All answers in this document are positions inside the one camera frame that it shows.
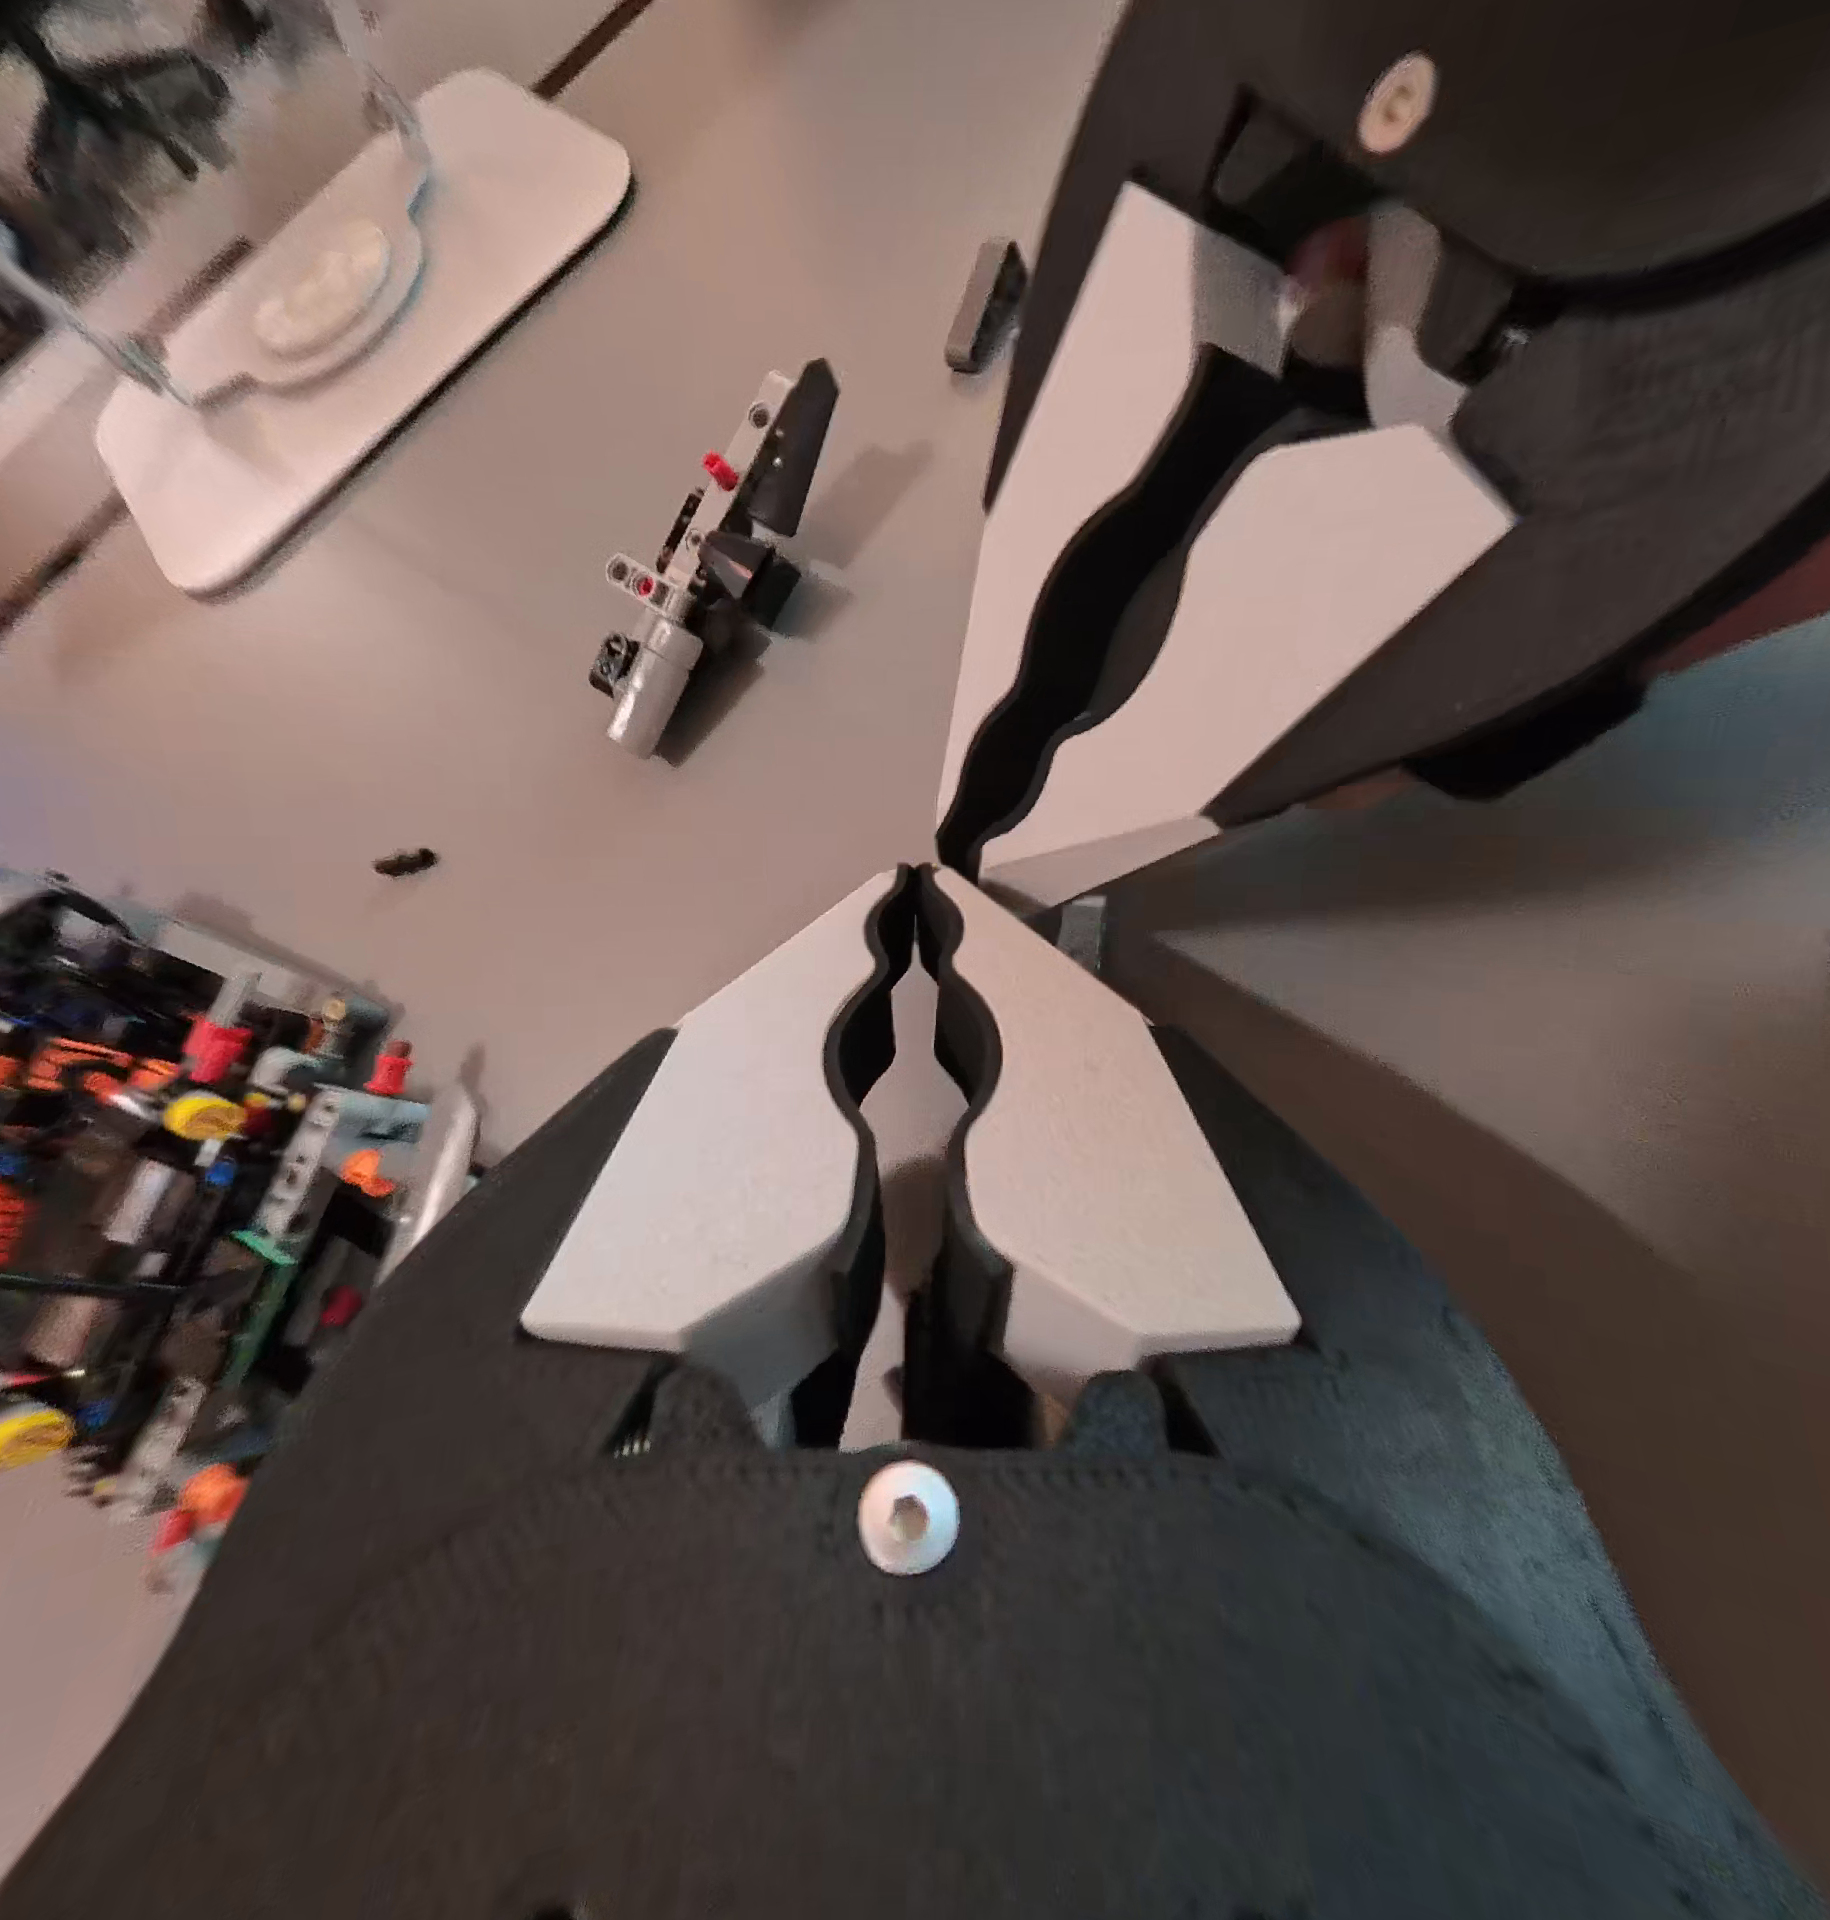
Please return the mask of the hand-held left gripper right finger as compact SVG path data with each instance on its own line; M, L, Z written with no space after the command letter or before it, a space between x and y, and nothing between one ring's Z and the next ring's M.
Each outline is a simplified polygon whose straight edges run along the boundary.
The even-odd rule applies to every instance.
M1300 1314L1150 1025L946 868L917 873L962 1096L915 1294L915 1436L1031 1443L1100 1377L1282 1349Z

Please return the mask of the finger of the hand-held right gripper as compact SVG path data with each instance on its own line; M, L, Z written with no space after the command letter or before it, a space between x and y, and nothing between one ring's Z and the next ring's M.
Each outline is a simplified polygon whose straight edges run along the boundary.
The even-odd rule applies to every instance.
M1127 184L986 513L958 660L941 866L976 873L1058 747L1124 697L1108 664L1143 582L1235 454L1282 422L1286 277Z
M1220 795L1477 563L1512 518L1419 427L1255 437L1143 582L1124 697L1050 758L981 890L1058 907L1203 843Z

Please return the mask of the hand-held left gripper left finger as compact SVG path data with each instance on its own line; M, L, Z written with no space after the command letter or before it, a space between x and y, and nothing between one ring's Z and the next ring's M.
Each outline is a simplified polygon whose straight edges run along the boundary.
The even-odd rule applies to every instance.
M882 1302L863 1107L913 956L915 869L895 866L665 1032L521 1332L704 1367L759 1431L836 1449Z

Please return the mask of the black grey lego wing assembly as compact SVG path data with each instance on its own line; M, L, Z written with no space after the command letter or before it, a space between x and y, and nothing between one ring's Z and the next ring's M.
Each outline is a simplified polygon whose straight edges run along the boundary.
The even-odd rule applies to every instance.
M827 361L773 372L742 410L650 560L613 552L605 582L632 616L602 638L589 682L612 702L607 739L647 760L693 678L752 635L773 634L804 578L788 552L841 397Z

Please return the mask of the lego car chassis model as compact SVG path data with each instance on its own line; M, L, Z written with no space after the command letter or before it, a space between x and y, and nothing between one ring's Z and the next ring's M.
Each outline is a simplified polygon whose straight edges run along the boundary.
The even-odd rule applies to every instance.
M0 1472L191 1590L476 1142L369 991L0 868Z

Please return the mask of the white stand base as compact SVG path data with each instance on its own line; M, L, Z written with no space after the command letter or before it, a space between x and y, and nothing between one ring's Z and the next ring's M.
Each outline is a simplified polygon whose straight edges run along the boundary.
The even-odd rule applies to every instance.
M92 444L161 578L270 563L616 223L625 148L488 69L421 94L122 385Z

